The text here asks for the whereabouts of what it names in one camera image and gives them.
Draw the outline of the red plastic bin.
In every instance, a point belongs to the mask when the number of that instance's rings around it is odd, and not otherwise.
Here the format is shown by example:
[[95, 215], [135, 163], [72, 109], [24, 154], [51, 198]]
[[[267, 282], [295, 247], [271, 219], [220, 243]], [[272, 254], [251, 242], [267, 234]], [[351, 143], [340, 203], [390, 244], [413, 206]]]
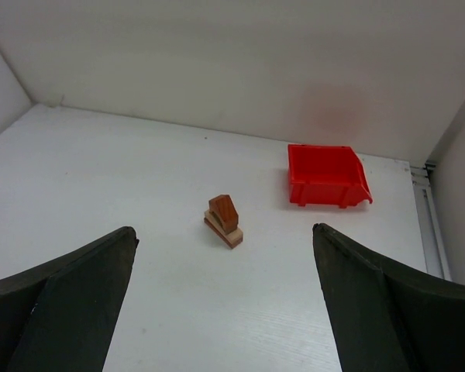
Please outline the red plastic bin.
[[288, 145], [289, 202], [347, 208], [373, 202], [363, 163], [349, 146]]

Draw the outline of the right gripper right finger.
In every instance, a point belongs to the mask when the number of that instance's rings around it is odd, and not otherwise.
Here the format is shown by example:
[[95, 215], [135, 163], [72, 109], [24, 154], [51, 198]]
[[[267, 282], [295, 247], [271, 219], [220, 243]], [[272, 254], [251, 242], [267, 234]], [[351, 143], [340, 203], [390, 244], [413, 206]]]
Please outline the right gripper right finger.
[[344, 371], [465, 371], [465, 285], [374, 252], [325, 223], [315, 263]]

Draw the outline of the light long wood block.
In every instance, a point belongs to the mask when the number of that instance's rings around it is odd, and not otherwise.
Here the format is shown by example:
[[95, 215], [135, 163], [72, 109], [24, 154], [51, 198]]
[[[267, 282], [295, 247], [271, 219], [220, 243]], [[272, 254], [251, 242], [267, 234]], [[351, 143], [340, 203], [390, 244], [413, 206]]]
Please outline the light long wood block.
[[232, 232], [226, 232], [220, 224], [218, 217], [211, 210], [205, 211], [204, 221], [229, 247], [234, 248], [243, 241], [243, 231], [240, 227], [237, 227]]

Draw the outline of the orange arch wood block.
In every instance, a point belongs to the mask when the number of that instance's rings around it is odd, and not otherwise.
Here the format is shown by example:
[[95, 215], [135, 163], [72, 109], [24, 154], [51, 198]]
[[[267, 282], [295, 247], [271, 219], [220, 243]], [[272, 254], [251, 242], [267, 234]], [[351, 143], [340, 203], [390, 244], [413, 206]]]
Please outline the orange arch wood block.
[[208, 219], [217, 228], [217, 230], [221, 232], [221, 234], [228, 235], [233, 231], [228, 226], [225, 226], [223, 224], [221, 217], [217, 215], [215, 212], [213, 212], [211, 209], [209, 209], [207, 213], [208, 213]]

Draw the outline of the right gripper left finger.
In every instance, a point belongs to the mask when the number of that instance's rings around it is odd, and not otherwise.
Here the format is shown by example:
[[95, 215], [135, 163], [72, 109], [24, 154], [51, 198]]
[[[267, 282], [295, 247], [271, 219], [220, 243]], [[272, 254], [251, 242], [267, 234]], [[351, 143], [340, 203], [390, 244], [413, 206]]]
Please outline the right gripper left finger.
[[101, 371], [139, 240], [124, 226], [0, 280], [0, 371]]

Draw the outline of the small red-brown wood block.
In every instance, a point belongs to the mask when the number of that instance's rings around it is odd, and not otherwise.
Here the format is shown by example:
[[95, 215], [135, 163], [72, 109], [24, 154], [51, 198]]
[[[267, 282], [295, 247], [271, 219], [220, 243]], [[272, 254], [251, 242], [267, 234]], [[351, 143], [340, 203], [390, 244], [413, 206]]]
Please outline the small red-brown wood block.
[[208, 201], [209, 209], [219, 215], [225, 226], [234, 230], [239, 225], [239, 215], [230, 195], [218, 195]]

